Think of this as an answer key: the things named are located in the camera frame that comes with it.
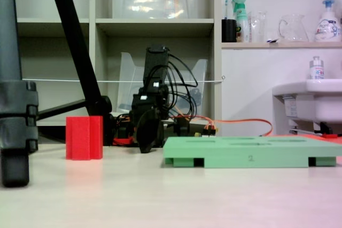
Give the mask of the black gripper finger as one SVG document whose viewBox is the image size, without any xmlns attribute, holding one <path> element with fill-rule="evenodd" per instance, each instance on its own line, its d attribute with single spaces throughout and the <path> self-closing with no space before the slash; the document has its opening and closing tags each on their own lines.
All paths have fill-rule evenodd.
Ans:
<svg viewBox="0 0 342 228">
<path fill-rule="evenodd" d="M 162 148 L 164 145 L 164 124 L 161 121 L 160 111 L 150 109 L 142 114 L 138 120 L 136 139 L 140 152 L 151 152 L 153 147 Z"/>
</svg>

